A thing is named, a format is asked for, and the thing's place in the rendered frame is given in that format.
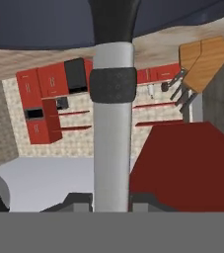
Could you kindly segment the black extractor hood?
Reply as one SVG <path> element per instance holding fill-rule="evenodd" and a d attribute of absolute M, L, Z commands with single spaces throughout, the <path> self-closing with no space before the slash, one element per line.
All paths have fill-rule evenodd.
<path fill-rule="evenodd" d="M 64 69 L 70 94 L 88 91 L 84 59 L 82 57 L 65 61 Z"/>

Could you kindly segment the red cupboard run with oven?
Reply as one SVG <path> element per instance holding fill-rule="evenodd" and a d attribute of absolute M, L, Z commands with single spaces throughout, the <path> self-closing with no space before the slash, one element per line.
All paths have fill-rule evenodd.
<path fill-rule="evenodd" d="M 83 59 L 89 91 L 93 62 Z M 61 128 L 56 99 L 75 95 L 69 93 L 64 62 L 16 73 L 31 144 L 51 144 L 62 138 L 62 132 L 52 132 Z"/>

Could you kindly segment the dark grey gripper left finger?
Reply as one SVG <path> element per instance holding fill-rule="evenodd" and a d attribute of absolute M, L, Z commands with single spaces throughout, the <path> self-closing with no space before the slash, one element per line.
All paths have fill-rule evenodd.
<path fill-rule="evenodd" d="M 92 212 L 92 193 L 69 193 L 62 203 L 49 207 L 43 212 Z"/>

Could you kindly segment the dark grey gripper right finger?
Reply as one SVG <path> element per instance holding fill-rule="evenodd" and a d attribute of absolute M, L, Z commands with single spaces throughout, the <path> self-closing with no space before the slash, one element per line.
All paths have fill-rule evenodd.
<path fill-rule="evenodd" d="M 151 193 L 131 193 L 129 196 L 130 212 L 175 212 L 175 208 L 160 203 Z"/>

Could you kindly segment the wooden knife block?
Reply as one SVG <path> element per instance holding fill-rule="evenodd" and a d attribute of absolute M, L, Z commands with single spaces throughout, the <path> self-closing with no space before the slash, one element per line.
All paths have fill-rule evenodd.
<path fill-rule="evenodd" d="M 224 64 L 222 36 L 181 44 L 180 66 L 187 74 L 184 84 L 195 93 L 201 93 Z"/>

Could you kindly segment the red wall cupboard run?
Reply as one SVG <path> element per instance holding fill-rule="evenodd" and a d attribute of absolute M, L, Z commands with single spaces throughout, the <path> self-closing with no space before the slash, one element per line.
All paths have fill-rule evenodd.
<path fill-rule="evenodd" d="M 178 63 L 149 67 L 137 70 L 137 84 L 159 83 L 172 80 L 181 68 Z"/>

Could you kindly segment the red wall shelf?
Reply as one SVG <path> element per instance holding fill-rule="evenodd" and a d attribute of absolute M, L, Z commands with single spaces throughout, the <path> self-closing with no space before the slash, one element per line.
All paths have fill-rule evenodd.
<path fill-rule="evenodd" d="M 66 116 L 77 116 L 77 115 L 84 115 L 90 113 L 89 110 L 86 111 L 77 111 L 77 112 L 68 112 L 68 113 L 59 113 L 58 115 L 60 117 L 66 117 Z"/>
<path fill-rule="evenodd" d="M 91 128 L 91 127 L 92 126 L 67 126 L 67 127 L 61 127 L 61 128 L 58 128 L 58 129 L 54 129 L 52 132 L 86 130 L 86 129 Z"/>
<path fill-rule="evenodd" d="M 156 122 L 139 122 L 136 127 L 152 127 L 152 126 L 162 126 L 162 125 L 175 125 L 182 124 L 183 120 L 172 120 L 172 121 L 156 121 Z"/>
<path fill-rule="evenodd" d="M 137 105 L 132 107 L 132 109 L 142 109 L 142 108 L 153 108 L 153 107 L 164 107 L 164 106 L 174 106 L 175 102 L 167 102 L 167 103 L 155 103 L 155 104 L 144 104 Z"/>

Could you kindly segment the small black coffee machine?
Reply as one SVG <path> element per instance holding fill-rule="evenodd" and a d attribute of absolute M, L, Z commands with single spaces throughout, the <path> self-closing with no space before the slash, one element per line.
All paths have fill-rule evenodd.
<path fill-rule="evenodd" d="M 58 110 L 65 110 L 69 107 L 66 97 L 60 97 L 56 99 L 56 108 Z"/>

